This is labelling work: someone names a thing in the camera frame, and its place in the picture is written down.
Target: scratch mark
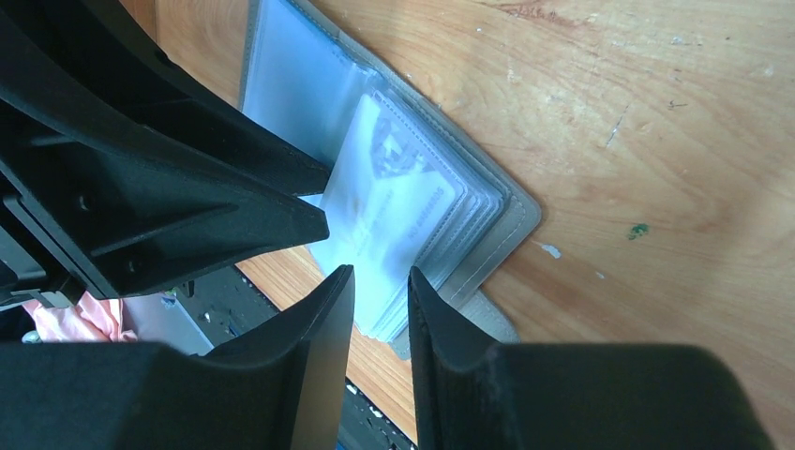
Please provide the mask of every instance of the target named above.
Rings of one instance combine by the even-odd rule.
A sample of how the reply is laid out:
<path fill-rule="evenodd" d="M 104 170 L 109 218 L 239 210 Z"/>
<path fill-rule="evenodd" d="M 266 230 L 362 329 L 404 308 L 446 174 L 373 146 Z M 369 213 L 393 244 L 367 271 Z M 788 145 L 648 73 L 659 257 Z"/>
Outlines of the scratch mark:
<path fill-rule="evenodd" d="M 671 100 L 668 104 L 668 108 L 670 110 L 673 110 L 674 108 L 681 108 L 682 106 L 687 106 L 687 103 L 674 103 L 673 100 Z"/>
<path fill-rule="evenodd" d="M 539 244 L 538 245 L 541 249 L 543 249 L 546 253 L 552 255 L 552 258 L 559 260 L 563 255 L 557 247 L 551 246 L 550 244 Z"/>
<path fill-rule="evenodd" d="M 623 121 L 623 117 L 626 115 L 626 110 L 628 110 L 628 109 L 629 109 L 629 105 L 626 105 L 626 108 L 623 109 L 622 116 L 619 117 L 619 121 L 616 122 L 616 126 L 613 127 L 613 132 L 610 133 L 610 137 L 607 139 L 607 142 L 605 142 L 605 148 L 610 147 L 610 143 L 613 142 L 613 138 L 615 138 L 616 134 L 619 132 L 619 127 L 621 126 L 621 122 Z"/>
<path fill-rule="evenodd" d="M 679 36 L 674 36 L 674 37 L 671 39 L 671 42 L 670 42 L 670 44 L 671 44 L 671 45 L 693 45 L 693 42 L 685 42 L 685 41 L 684 41 L 684 39 L 682 39 L 681 37 L 679 37 Z M 701 47 L 702 45 L 704 45 L 704 44 L 703 44 L 703 43 L 701 43 L 701 42 L 696 42 L 696 46 L 697 46 L 697 47 Z"/>
<path fill-rule="evenodd" d="M 674 68 L 673 72 L 674 72 L 674 74 L 682 73 L 682 70 L 680 68 Z M 673 80 L 674 82 L 679 82 L 679 83 L 682 82 L 682 80 L 677 75 L 668 75 L 668 79 L 669 80 Z"/>
<path fill-rule="evenodd" d="M 591 65 L 591 70 L 588 71 L 588 81 L 585 85 L 585 109 L 588 110 L 588 103 L 591 101 L 589 98 L 589 94 L 591 93 L 591 86 L 593 86 L 593 73 L 596 71 L 596 63 L 599 62 L 599 46 L 600 44 L 596 45 L 596 51 L 593 52 L 593 64 Z"/>
<path fill-rule="evenodd" d="M 586 24 L 588 21 L 574 21 L 571 19 L 566 19 L 558 15 L 558 12 L 555 10 L 547 10 L 540 6 L 542 3 L 541 0 L 528 0 L 525 2 L 518 2 L 518 3 L 500 3 L 497 5 L 490 4 L 487 2 L 479 2 L 480 5 L 487 7 L 487 8 L 494 8 L 499 11 L 504 12 L 505 14 L 511 15 L 515 18 L 520 18 L 524 20 L 541 20 L 546 21 L 549 23 L 555 23 L 561 26 L 567 26 L 569 28 L 577 28 L 582 24 Z"/>

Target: white card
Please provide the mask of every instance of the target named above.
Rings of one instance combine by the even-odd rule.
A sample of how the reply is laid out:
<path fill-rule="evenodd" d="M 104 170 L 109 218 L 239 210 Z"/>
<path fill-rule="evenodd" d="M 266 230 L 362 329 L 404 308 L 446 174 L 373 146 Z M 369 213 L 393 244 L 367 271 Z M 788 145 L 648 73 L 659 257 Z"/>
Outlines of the white card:
<path fill-rule="evenodd" d="M 423 143 L 362 96 L 320 207 L 331 236 L 310 251 L 328 274 L 356 270 L 354 319 L 370 336 L 458 199 Z"/>

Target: wooden surface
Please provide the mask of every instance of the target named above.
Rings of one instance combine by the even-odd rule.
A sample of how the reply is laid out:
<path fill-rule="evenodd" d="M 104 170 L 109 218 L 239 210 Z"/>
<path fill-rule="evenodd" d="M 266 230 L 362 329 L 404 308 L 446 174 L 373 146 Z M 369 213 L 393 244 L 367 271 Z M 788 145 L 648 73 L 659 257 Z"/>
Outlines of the wooden surface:
<path fill-rule="evenodd" d="M 150 38 L 158 40 L 158 17 L 155 0 L 119 0 L 127 12 Z"/>
<path fill-rule="evenodd" d="M 246 2 L 157 3 L 165 51 L 230 102 Z M 543 205 L 485 285 L 525 340 L 705 346 L 795 446 L 795 3 L 318 6 Z M 320 280 L 303 249 L 240 267 L 282 307 Z M 415 438 L 408 364 L 356 334 L 348 375 Z"/>

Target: card holder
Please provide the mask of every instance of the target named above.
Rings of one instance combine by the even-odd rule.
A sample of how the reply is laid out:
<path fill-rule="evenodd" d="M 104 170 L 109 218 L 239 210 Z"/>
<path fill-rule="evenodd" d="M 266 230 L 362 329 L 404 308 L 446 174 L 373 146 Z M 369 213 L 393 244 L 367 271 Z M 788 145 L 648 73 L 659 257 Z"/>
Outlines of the card holder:
<path fill-rule="evenodd" d="M 426 134 L 457 155 L 459 173 L 471 171 L 498 192 L 478 199 L 474 207 L 497 211 L 496 217 L 461 220 L 456 233 L 469 240 L 448 241 L 447 249 L 465 256 L 455 267 L 445 267 L 444 280 L 437 280 L 440 296 L 454 308 L 463 308 L 476 293 L 482 303 L 477 288 L 537 226 L 538 203 L 436 105 L 308 1 L 251 0 L 250 6 L 240 90 L 246 115 L 332 166 L 359 99 L 381 85 Z M 486 230 L 473 237 L 479 228 Z M 419 262 L 433 258 L 429 250 L 421 251 Z M 398 353 L 405 350 L 399 342 L 407 341 L 406 333 L 395 338 Z"/>

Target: gray wallet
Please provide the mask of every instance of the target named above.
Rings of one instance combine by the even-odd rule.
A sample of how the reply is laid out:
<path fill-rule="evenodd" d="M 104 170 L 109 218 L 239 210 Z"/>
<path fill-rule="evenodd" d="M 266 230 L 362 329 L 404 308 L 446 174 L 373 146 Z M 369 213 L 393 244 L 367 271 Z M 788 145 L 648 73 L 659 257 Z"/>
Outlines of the gray wallet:
<path fill-rule="evenodd" d="M 538 203 L 436 105 L 309 1 L 249 3 L 240 89 L 245 115 L 333 166 L 355 106 L 375 74 L 501 192 L 498 218 L 439 287 L 439 294 L 495 338 L 518 340 L 510 322 L 478 288 L 538 225 Z M 408 329 L 392 346 L 408 357 Z"/>

